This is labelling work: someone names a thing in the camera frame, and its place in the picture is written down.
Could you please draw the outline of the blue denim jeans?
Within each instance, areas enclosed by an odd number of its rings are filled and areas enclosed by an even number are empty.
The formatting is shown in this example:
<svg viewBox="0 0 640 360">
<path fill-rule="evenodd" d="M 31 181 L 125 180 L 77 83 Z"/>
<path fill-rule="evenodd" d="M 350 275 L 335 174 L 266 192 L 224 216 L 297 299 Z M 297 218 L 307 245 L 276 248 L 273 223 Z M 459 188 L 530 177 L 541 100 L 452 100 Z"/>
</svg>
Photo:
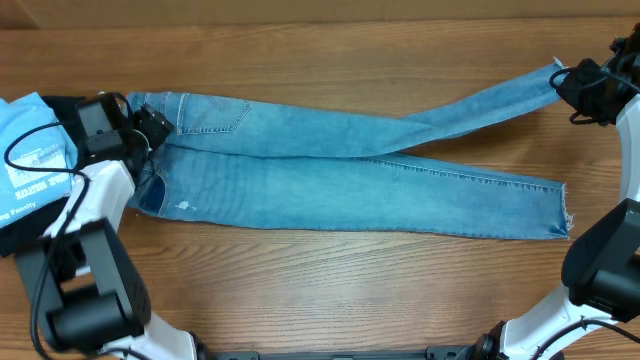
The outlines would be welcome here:
<svg viewBox="0 0 640 360">
<path fill-rule="evenodd" d="M 554 103 L 549 80 L 560 68 L 401 118 L 132 92 L 132 107 L 153 107 L 175 129 L 131 204 L 160 218 L 249 228 L 564 238 L 562 183 L 408 154 Z"/>
</svg>

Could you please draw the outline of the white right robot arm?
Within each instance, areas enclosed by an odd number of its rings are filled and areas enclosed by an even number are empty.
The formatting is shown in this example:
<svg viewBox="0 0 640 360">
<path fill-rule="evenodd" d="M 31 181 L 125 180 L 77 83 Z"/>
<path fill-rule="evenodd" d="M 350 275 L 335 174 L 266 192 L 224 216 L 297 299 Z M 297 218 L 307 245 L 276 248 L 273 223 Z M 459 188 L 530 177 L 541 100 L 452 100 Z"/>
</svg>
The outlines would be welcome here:
<svg viewBox="0 0 640 360">
<path fill-rule="evenodd" d="M 561 283 L 526 314 L 497 324 L 461 359 L 560 359 L 565 348 L 601 328 L 623 329 L 639 315 L 639 55 L 618 53 L 562 70 L 554 87 L 575 110 L 574 124 L 612 124 L 620 137 L 620 202 L 574 241 Z"/>
</svg>

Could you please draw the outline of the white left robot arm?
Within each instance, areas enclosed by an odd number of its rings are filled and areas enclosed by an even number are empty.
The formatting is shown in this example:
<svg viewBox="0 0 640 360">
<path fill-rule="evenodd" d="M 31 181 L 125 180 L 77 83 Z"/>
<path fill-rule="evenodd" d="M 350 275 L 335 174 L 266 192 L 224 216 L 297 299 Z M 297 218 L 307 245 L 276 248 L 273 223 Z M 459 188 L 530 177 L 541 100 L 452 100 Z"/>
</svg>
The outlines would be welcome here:
<svg viewBox="0 0 640 360">
<path fill-rule="evenodd" d="M 146 285 L 118 237 L 123 212 L 152 151 L 173 124 L 152 106 L 121 110 L 115 95 L 75 107 L 78 164 L 59 169 L 73 187 L 56 216 L 15 254 L 30 300 L 29 331 L 43 359 L 207 359 L 191 332 L 151 309 Z"/>
</svg>

